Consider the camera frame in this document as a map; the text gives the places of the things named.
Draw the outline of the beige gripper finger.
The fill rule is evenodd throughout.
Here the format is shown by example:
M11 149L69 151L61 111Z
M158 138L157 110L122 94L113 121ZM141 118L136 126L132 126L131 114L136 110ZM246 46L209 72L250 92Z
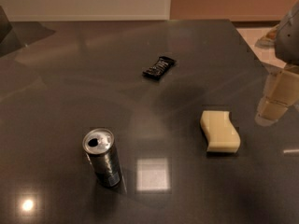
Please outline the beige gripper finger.
M271 126L278 122L287 110L287 107L272 103L263 97L258 104L255 121L261 126Z

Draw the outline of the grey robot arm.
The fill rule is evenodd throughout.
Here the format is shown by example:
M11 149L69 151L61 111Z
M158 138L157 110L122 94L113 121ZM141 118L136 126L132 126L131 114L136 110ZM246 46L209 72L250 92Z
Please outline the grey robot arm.
M275 56L286 65L266 66L268 76L255 121L261 126L278 122L299 101L299 1L283 17L275 30Z

